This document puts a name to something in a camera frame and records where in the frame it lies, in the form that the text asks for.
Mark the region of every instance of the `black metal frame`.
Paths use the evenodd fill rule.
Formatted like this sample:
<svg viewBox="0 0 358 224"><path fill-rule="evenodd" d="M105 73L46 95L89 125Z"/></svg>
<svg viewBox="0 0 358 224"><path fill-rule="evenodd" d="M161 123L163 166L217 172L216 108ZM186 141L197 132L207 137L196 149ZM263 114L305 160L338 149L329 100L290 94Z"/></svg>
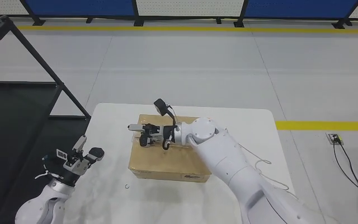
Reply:
<svg viewBox="0 0 358 224"><path fill-rule="evenodd" d="M30 42L25 38L25 36L20 32L20 30L15 26L12 20L7 16L0 17L3 26L0 27L4 31L0 31L0 40L3 38L3 32L7 34L11 31L16 38L21 42L21 44L30 52L30 54L40 63L40 65L47 71L47 73L53 78L57 85L61 86L66 95L72 100L72 102L79 108L79 110L86 116L86 118L91 118L90 114L85 110L81 103L73 96L67 86L61 81L61 79L56 75L56 73L51 69L47 62L41 57L39 52L30 44Z"/></svg>
<svg viewBox="0 0 358 224"><path fill-rule="evenodd" d="M56 89L56 93L54 97L51 100L51 103L46 107L43 114L41 115L41 119L38 123L36 123L34 129L32 130L30 137L28 138L28 141L26 142L23 151L18 157L18 160L16 161L15 170L12 170L14 174L19 174L23 168L23 165L26 162L26 159L28 158L32 148L34 147L37 136L41 133L43 126L45 125L52 108L55 106L58 97L60 96L63 86L57 85L55 82L12 82L12 81L1 81L0 87L25 87L25 88L54 88ZM5 202L6 196L11 191L12 186L14 185L15 181L17 179L17 175L13 175L12 178L9 180L9 185L7 186L5 192L3 195L0 195L0 208L2 208L3 203Z"/></svg>
<svg viewBox="0 0 358 224"><path fill-rule="evenodd" d="M134 20L134 26L143 26L145 21L159 21L159 20L198 20L204 18L212 18L216 19L217 24L221 24L221 19L223 18L237 18L237 21L234 22L235 27L244 27L243 20L246 19L258 19L258 20L338 20L337 23L333 23L332 25L337 29L344 29L343 24L347 24L348 26L352 26L350 21L356 21L358 18L349 18L349 16L353 13L355 8L358 6L358 0L355 5L351 8L349 13L344 18L320 18L320 17L312 17L312 18L301 18L301 17L245 17L246 9L248 6L249 0L244 0L243 6L240 12L239 17L214 17L214 16L139 16L138 7L136 4L136 0L131 0L134 16L108 16L108 15L35 15L31 10L30 6L26 3L26 0L20 0L22 5L25 7L26 11L29 15L11 15L11 17L31 17L35 23L34 26L41 26L45 20L40 20L39 17L42 18L87 18L86 23L90 24L94 18L106 18L106 19L114 19L114 20Z"/></svg>
<svg viewBox="0 0 358 224"><path fill-rule="evenodd" d="M245 27L243 20L244 20L245 14L246 14L247 5L248 5L248 0L244 0L244 2L242 4L240 16L239 16L238 20L236 22L234 22L235 27Z"/></svg>
<svg viewBox="0 0 358 224"><path fill-rule="evenodd" d="M34 14L30 6L27 4L26 0L20 0L20 2L23 5L23 7L26 9L26 11L29 13L29 16L33 19L34 21L34 24L32 24L33 26L42 26L46 22L46 20L41 20L38 16Z"/></svg>
<svg viewBox="0 0 358 224"><path fill-rule="evenodd" d="M351 16L351 14L353 13L353 11L358 7L358 0L356 1L356 3L352 6L352 8L349 10L349 12L347 13L347 15L344 18L341 18L338 20L338 22L333 23L333 27L336 29L345 29L345 27L343 26L344 24L347 24L347 26L352 26L352 23L349 21L349 17Z"/></svg>
<svg viewBox="0 0 358 224"><path fill-rule="evenodd" d="M134 24L133 26L143 26L144 25L144 19L139 16L138 12L138 6L136 5L136 0L132 0L132 8L134 12Z"/></svg>
<svg viewBox="0 0 358 224"><path fill-rule="evenodd" d="M55 82L0 82L0 87L11 88L11 87L25 87L25 88L53 88L55 93L51 102L44 108L40 119L35 123L32 132L26 140L25 146L21 154L16 161L16 166L13 170L14 173L21 173L26 159L28 158L32 148L34 147L38 136L41 134L43 127L49 119L71 119L78 120L84 119L87 120L87 126L91 119L89 113L85 108L79 103L79 101L73 96L67 86L61 81L61 79L55 74L55 72L50 68L47 62L41 57L41 55L35 50L35 48L30 44L30 42L24 37L20 30L15 26L15 24L7 16L0 16L0 40L11 31L16 38L21 42L21 44L30 52L30 54L40 63L40 65L48 72ZM55 106L58 97L61 92L64 91L67 96L72 100L72 102L77 106L77 108L84 114L84 116L51 116L50 113ZM12 186L17 181L17 175L13 175L9 179L9 184L7 185L4 195L0 195L0 208L2 208L3 203L6 201L8 193L11 191Z"/></svg>

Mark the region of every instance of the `floor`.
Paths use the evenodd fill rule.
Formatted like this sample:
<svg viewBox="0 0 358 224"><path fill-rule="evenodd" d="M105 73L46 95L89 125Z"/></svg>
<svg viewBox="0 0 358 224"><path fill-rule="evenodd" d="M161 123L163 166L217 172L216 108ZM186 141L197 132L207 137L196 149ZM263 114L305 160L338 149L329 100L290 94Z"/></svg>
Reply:
<svg viewBox="0 0 358 224"><path fill-rule="evenodd" d="M49 20L47 25L85 25ZM16 20L16 24L30 24ZM96 21L90 26L131 25ZM171 21L145 25L217 26ZM222 26L232 27L232 21ZM331 29L327 22L248 21L246 27ZM274 32L24 31L90 114L101 102L258 108L275 120L358 120L358 36ZM0 80L51 81L11 34L0 42ZM81 112L61 95L52 114ZM356 223L357 189L322 131L279 131L296 195L326 216ZM358 172L356 132L338 132ZM339 151L338 159L348 170Z"/></svg>

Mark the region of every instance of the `blue wall panel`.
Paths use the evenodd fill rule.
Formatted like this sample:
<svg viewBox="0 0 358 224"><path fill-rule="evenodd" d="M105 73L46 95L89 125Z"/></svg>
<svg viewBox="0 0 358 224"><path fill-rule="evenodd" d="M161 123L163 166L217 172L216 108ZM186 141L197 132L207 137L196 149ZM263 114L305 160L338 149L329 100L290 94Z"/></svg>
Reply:
<svg viewBox="0 0 358 224"><path fill-rule="evenodd" d="M26 0L36 15L133 16L131 0Z"/></svg>
<svg viewBox="0 0 358 224"><path fill-rule="evenodd" d="M342 18L357 0L249 0L246 17Z"/></svg>

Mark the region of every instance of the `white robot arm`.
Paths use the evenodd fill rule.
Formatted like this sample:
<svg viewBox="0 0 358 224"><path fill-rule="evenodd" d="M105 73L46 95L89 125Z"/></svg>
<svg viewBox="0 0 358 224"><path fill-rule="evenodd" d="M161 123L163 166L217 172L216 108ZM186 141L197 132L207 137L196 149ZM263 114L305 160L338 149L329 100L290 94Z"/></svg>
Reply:
<svg viewBox="0 0 358 224"><path fill-rule="evenodd" d="M172 114L169 105L158 99L159 113ZM191 145L208 169L224 181L235 194L241 208L244 224L249 223L314 223L317 214L305 207L290 193L266 181L246 160L240 144L209 118L198 118L193 123L175 123L169 126L131 124L129 130L141 132L141 146L148 147L163 141L163 149L170 143Z"/></svg>
<svg viewBox="0 0 358 224"><path fill-rule="evenodd" d="M105 154L101 148L92 148L86 156L83 156L82 148L86 140L86 136L81 136L74 145L71 155L56 150L56 157L65 160L63 172L61 175L57 175L46 170L43 175L51 174L54 178L44 187L38 197L28 200L20 207L16 213L15 224L63 223L65 201L74 192L77 180L86 173L92 164L101 161Z"/></svg>

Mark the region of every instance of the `white wall panel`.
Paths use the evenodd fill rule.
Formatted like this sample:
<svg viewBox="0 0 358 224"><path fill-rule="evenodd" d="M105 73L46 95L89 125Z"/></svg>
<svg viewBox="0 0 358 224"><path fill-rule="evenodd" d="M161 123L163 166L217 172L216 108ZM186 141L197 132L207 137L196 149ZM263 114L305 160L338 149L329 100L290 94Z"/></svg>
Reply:
<svg viewBox="0 0 358 224"><path fill-rule="evenodd" d="M349 18L358 18L358 8L354 10L354 12L351 14Z"/></svg>
<svg viewBox="0 0 358 224"><path fill-rule="evenodd" d="M243 0L137 0L140 16L239 16Z"/></svg>
<svg viewBox="0 0 358 224"><path fill-rule="evenodd" d="M0 0L0 15L28 15L19 0Z"/></svg>

